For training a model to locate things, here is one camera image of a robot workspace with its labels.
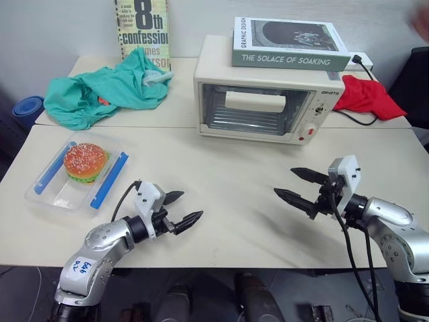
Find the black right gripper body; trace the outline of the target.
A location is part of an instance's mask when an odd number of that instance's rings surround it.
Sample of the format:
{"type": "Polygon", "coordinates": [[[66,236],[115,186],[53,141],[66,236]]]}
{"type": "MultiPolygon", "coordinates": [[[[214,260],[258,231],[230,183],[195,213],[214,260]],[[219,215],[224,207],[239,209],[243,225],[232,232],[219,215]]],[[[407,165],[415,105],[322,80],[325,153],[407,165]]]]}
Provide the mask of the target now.
{"type": "Polygon", "coordinates": [[[324,215],[333,214],[333,206],[330,204],[331,197],[334,196],[334,204],[338,205],[339,196],[345,186],[343,177],[337,177],[333,182],[329,177],[316,177],[314,181],[321,185],[319,196],[314,205],[314,217],[319,213],[324,215]]]}

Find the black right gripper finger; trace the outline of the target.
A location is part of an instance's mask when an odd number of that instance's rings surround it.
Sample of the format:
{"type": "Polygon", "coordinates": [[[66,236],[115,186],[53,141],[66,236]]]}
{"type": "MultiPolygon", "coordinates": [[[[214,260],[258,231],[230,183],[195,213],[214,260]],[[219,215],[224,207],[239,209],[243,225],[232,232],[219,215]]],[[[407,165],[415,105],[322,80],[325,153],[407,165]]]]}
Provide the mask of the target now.
{"type": "Polygon", "coordinates": [[[295,167],[290,169],[295,175],[297,175],[302,180],[316,183],[319,185],[324,185],[329,181],[329,177],[326,174],[311,170],[309,168],[295,167]]]}
{"type": "Polygon", "coordinates": [[[280,199],[289,205],[305,212],[311,220],[314,220],[317,216],[318,210],[316,209],[315,203],[302,198],[301,195],[287,189],[274,188],[273,191],[280,199]]]}

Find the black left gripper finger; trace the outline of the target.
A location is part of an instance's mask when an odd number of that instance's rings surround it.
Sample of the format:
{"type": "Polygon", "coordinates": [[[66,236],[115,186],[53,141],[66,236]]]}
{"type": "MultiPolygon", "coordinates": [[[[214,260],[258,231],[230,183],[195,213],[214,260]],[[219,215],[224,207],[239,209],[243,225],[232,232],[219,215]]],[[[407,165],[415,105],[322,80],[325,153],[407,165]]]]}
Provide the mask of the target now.
{"type": "Polygon", "coordinates": [[[184,194],[184,191],[170,191],[166,193],[164,205],[169,205],[179,199],[184,194]]]}
{"type": "Polygon", "coordinates": [[[204,211],[196,211],[183,217],[183,219],[180,222],[174,224],[173,233],[181,234],[182,232],[191,228],[201,218],[203,213],[204,211]]]}

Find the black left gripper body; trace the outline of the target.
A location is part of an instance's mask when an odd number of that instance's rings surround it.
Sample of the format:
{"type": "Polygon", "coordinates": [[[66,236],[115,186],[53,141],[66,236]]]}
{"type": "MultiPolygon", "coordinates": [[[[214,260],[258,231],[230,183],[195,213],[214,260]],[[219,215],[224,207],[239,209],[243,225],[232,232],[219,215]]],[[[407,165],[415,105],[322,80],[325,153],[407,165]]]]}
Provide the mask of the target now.
{"type": "Polygon", "coordinates": [[[176,225],[167,218],[167,215],[168,211],[163,207],[158,212],[152,214],[151,223],[154,227],[156,237],[165,233],[176,233],[176,225]]]}

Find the blurred person hand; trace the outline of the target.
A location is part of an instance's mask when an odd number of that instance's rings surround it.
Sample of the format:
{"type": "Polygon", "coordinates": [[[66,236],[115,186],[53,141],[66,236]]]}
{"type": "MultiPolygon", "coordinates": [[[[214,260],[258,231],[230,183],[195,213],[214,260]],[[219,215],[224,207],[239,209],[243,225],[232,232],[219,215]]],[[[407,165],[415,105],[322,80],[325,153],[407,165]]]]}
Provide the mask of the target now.
{"type": "Polygon", "coordinates": [[[425,41],[429,40],[428,3],[419,3],[409,16],[409,25],[425,41]]]}

